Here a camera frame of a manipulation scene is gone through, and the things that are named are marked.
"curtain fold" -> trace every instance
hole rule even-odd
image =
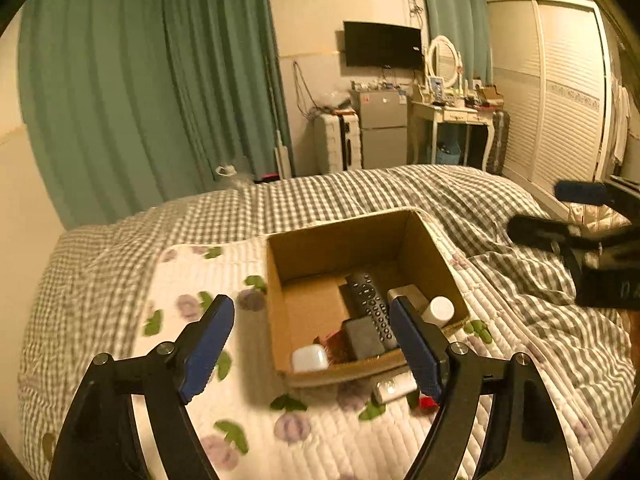
[[[214,189],[243,156],[274,173],[275,59],[268,0],[28,0],[20,100],[65,227]]]
[[[432,38],[447,36],[462,54],[463,77],[471,85],[474,72],[492,81],[486,0],[425,0]]]

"plaid bed sheet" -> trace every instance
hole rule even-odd
[[[418,207],[566,363],[566,373],[611,439],[628,413],[634,371],[615,311],[575,306],[573,282],[551,254],[515,247],[505,225],[543,215],[522,188],[459,166],[404,166],[296,178],[183,198],[110,226],[60,238],[41,279],[20,363],[23,455],[36,478],[43,436],[60,431],[91,358],[130,355],[162,250],[301,228],[400,206]]]

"vanity table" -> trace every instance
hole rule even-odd
[[[412,102],[411,118],[416,127],[416,120],[432,121],[431,129],[431,164],[436,163],[436,149],[438,143],[438,125],[442,123],[466,124],[465,158],[466,166],[469,155],[469,143],[471,126],[484,125],[488,131],[484,156],[482,157],[482,170],[486,171],[489,153],[494,145],[494,112],[492,110],[476,110],[474,108],[454,108],[449,106],[436,106],[420,101]]]

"teal curtain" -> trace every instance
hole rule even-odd
[[[492,81],[491,47],[486,0],[425,0],[432,38],[447,36],[462,54],[464,78],[476,72],[485,83]]]
[[[28,0],[22,113],[65,227],[214,189],[241,157],[274,173],[276,60],[268,0]]]

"wall-mounted television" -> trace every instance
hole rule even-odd
[[[419,28],[344,22],[344,50],[347,66],[409,70],[423,67]]]

